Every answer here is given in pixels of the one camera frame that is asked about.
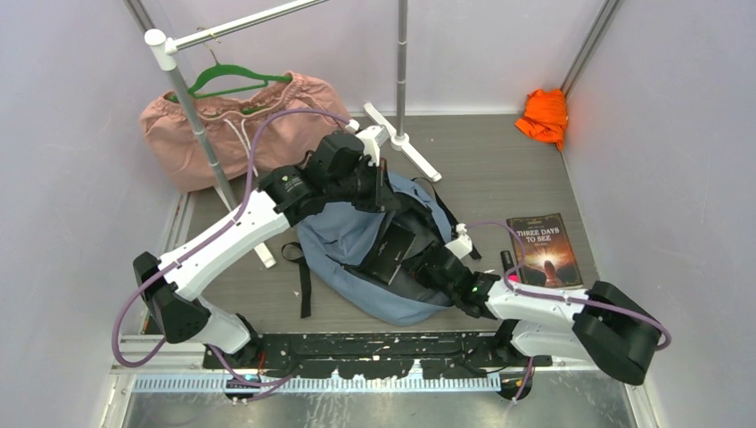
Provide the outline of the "black notebook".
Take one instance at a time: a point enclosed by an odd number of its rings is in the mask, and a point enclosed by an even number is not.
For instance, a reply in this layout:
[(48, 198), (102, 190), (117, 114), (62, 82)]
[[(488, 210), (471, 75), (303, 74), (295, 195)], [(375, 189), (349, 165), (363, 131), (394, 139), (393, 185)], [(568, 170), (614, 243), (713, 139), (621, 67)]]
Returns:
[(382, 284), (390, 284), (399, 271), (402, 261), (411, 249), (415, 234), (395, 223), (390, 223), (377, 237), (357, 270)]

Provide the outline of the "blue backpack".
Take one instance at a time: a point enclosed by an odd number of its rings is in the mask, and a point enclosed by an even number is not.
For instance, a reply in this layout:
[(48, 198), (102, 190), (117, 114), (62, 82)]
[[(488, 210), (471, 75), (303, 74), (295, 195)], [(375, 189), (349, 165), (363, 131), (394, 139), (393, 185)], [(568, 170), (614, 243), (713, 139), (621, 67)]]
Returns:
[(401, 206), (387, 213), (329, 203), (302, 220), (298, 239), (282, 255), (300, 271), (300, 317), (311, 315), (312, 278), (319, 277), (366, 314), (397, 326), (414, 325), (451, 307), (420, 272), (422, 256), (458, 237), (458, 220), (427, 180), (389, 175)]

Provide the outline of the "Three Days to See book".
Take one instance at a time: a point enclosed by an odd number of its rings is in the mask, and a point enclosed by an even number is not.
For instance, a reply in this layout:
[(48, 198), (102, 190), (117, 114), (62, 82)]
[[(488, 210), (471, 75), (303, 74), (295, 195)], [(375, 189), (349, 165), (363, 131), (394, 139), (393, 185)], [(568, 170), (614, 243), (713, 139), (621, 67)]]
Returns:
[(519, 278), (523, 284), (545, 288), (584, 285), (576, 256), (560, 213), (508, 218)]

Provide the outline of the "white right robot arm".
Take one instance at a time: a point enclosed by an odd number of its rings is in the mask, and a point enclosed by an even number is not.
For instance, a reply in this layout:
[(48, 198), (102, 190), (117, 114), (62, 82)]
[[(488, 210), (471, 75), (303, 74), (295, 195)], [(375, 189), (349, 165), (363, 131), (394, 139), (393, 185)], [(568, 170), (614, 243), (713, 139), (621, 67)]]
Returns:
[(499, 320), (497, 359), (517, 366), (551, 356), (593, 363), (611, 378), (644, 383), (656, 351), (670, 344), (661, 323), (613, 284), (545, 289), (472, 271), (450, 249), (433, 245), (405, 261), (421, 285), (444, 294), (467, 316)]

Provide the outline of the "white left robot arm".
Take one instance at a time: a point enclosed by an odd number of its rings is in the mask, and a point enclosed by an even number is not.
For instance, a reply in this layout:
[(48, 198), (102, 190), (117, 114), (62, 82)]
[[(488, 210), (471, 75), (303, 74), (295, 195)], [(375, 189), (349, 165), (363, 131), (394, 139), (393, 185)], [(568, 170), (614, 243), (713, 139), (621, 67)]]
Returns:
[(133, 261), (141, 297), (167, 343), (198, 342), (222, 350), (240, 368), (254, 365), (260, 346), (250, 323), (210, 304), (207, 286), (267, 239), (348, 202), (356, 210), (384, 212), (396, 198), (380, 147), (387, 131), (371, 126), (355, 135), (324, 137), (305, 166), (285, 166), (263, 177), (239, 206), (189, 243), (159, 257)]

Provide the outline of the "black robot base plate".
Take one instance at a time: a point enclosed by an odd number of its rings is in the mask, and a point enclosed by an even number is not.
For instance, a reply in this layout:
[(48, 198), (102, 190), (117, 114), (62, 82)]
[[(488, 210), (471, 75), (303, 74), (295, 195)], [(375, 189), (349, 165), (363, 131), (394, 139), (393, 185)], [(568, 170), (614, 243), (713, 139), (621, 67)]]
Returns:
[(494, 333), (268, 333), (258, 353), (235, 370), (260, 368), (265, 375), (325, 379), (339, 375), (366, 380), (401, 379), (415, 366), (424, 380), (472, 379), (528, 359), (509, 350)]

